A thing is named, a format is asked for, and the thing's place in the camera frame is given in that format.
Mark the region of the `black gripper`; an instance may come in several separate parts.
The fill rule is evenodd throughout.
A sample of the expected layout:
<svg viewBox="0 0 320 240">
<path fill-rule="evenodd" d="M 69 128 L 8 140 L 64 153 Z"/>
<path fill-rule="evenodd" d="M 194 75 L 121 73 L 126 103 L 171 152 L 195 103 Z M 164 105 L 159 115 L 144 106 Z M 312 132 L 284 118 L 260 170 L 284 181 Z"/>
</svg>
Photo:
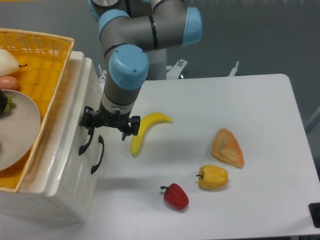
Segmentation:
<svg viewBox="0 0 320 240">
<path fill-rule="evenodd" d="M 124 141 L 128 136 L 137 136 L 140 129 L 141 117 L 139 115 L 130 116 L 130 112 L 121 114 L 109 112 L 101 104 L 98 110 L 90 106 L 85 106 L 79 125 L 88 129 L 89 139 L 92 140 L 95 128 L 110 127 L 122 132 L 121 140 Z"/>
</svg>

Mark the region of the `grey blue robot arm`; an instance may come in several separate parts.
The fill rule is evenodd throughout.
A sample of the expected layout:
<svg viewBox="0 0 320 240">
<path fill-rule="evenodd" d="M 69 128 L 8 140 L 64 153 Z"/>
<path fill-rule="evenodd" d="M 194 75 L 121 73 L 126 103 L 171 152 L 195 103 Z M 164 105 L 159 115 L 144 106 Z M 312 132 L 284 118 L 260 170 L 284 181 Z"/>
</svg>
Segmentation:
<svg viewBox="0 0 320 240">
<path fill-rule="evenodd" d="M 200 41 L 200 11 L 182 0 L 90 0 L 98 22 L 106 81 L 99 108 L 86 106 L 80 126 L 93 137 L 96 128 L 110 127 L 123 137 L 137 135 L 140 117 L 131 111 L 148 78 L 148 53 Z"/>
</svg>

